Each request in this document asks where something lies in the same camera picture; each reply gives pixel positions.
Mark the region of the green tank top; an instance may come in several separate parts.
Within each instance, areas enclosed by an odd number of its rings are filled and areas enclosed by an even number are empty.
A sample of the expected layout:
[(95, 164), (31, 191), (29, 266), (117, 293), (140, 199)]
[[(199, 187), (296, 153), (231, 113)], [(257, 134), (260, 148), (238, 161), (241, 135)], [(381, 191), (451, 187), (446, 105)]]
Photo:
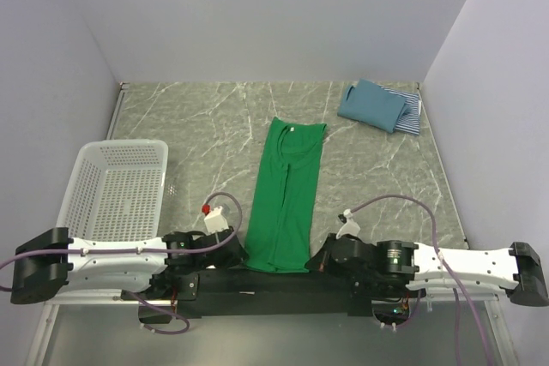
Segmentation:
[(246, 266), (264, 273), (305, 273), (325, 123), (269, 127), (244, 248)]

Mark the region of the blue white striped tank top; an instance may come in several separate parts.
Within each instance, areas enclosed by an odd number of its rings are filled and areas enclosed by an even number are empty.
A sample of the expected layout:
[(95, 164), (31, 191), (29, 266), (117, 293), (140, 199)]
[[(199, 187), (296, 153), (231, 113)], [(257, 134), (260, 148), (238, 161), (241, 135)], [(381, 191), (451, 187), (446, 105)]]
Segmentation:
[(420, 132), (420, 113), (421, 100), (417, 93), (407, 93), (391, 88), (386, 88), (386, 91), (394, 95), (403, 97), (406, 100), (408, 107), (405, 113), (399, 117), (395, 124), (395, 131), (408, 133), (410, 135), (419, 135)]

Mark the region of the teal blue tank top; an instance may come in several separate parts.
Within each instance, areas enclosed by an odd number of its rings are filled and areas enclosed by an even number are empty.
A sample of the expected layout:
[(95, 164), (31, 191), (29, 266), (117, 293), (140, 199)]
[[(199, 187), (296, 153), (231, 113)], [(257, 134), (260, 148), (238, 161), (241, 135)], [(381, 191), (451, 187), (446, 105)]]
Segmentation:
[(410, 105), (405, 97), (373, 82), (360, 80), (343, 92), (337, 115), (393, 133), (400, 118), (409, 112)]

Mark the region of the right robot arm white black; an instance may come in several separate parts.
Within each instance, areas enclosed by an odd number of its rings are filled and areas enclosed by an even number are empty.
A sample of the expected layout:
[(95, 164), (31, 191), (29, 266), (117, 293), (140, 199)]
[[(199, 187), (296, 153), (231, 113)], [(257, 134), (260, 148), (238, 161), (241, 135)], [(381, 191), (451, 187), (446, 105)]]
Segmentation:
[(539, 255), (528, 243), (494, 250), (441, 249), (396, 240), (376, 244), (328, 235), (305, 263), (311, 272), (348, 279), (372, 300), (422, 292), (428, 297), (481, 299), (505, 295), (513, 304), (546, 307), (548, 291)]

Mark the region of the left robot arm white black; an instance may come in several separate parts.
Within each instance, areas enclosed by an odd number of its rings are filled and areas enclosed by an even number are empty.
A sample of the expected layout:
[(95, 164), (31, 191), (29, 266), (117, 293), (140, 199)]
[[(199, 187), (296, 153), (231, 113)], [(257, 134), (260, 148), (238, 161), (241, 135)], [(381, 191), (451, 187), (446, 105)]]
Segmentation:
[(71, 237), (55, 227), (19, 246), (9, 260), (16, 305), (43, 303), (59, 293), (120, 290), (165, 297), (187, 274), (208, 267), (230, 268), (248, 258), (232, 227), (206, 234), (175, 231), (134, 242), (100, 242)]

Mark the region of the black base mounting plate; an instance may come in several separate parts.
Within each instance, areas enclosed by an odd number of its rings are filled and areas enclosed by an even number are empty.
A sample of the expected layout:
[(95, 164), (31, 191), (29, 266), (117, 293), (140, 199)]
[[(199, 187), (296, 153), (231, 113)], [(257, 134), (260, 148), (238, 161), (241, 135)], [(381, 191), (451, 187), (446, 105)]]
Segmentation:
[(373, 303), (424, 297), (424, 291), (376, 291), (364, 279), (324, 273), (261, 273), (245, 268), (206, 269), (170, 280), (157, 278), (139, 292), (146, 301), (174, 300), (190, 319), (230, 315), (346, 314), (372, 316)]

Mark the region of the white plastic laundry basket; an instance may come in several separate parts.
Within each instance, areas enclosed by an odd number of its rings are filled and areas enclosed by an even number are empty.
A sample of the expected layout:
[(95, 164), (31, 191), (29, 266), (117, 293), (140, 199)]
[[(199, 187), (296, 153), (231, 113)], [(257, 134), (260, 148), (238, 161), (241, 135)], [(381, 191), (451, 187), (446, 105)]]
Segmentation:
[(57, 226), (71, 237), (100, 242), (156, 237), (167, 159), (161, 140), (88, 143), (77, 155)]

